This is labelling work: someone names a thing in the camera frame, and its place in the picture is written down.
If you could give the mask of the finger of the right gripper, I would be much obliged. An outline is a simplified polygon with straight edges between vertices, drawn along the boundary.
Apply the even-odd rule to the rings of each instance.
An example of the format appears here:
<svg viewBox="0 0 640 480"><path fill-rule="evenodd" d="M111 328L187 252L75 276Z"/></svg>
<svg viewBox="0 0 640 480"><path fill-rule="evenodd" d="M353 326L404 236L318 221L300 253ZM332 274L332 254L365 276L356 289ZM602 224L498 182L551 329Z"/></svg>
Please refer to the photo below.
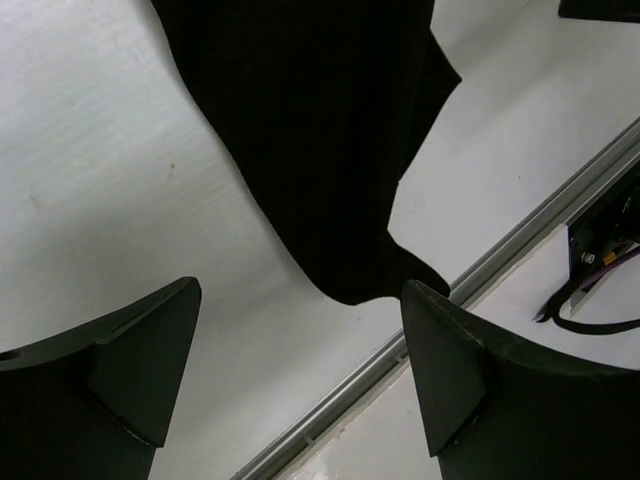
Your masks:
<svg viewBox="0 0 640 480"><path fill-rule="evenodd" d="M639 0L561 0L561 18L638 23Z"/></svg>

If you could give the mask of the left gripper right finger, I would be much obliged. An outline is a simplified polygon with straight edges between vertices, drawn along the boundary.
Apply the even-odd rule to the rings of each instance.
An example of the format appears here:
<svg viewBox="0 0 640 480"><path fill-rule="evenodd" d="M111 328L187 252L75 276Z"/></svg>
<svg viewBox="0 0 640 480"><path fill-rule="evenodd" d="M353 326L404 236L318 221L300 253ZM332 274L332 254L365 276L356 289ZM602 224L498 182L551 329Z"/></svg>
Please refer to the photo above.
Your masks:
<svg viewBox="0 0 640 480"><path fill-rule="evenodd" d="M639 375L531 342L408 282L402 321L445 479L635 479Z"/></svg>

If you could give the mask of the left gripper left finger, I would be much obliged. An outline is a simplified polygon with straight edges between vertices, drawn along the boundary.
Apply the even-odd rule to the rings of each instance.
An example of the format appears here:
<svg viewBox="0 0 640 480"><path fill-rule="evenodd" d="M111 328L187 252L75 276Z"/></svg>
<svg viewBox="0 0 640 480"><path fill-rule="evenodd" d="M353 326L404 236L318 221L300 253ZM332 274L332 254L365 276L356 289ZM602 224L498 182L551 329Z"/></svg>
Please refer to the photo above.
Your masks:
<svg viewBox="0 0 640 480"><path fill-rule="evenodd" d="M166 441L202 300L180 278L1 355L4 479L146 479Z"/></svg>

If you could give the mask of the black skirt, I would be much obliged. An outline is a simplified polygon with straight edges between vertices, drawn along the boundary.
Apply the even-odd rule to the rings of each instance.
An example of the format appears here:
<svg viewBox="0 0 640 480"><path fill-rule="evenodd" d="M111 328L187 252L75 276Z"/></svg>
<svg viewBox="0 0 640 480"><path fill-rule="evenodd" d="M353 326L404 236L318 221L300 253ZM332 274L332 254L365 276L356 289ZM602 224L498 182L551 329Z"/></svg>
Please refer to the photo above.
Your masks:
<svg viewBox="0 0 640 480"><path fill-rule="evenodd" d="M328 297L449 284L388 225L460 83L430 1L157 1L178 72L287 251Z"/></svg>

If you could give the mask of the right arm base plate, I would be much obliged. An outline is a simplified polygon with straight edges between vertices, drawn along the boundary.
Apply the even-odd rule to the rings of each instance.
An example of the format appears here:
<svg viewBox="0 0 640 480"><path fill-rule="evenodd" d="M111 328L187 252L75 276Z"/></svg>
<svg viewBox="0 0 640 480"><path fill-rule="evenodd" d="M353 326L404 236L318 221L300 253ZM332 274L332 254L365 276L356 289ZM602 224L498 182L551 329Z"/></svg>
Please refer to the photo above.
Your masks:
<svg viewBox="0 0 640 480"><path fill-rule="evenodd" d="M541 308L535 321L581 335L607 336L635 330L637 319L585 324L561 315L575 295L587 294L607 274L639 256L639 185L633 184L601 207L594 206L569 233L569 279Z"/></svg>

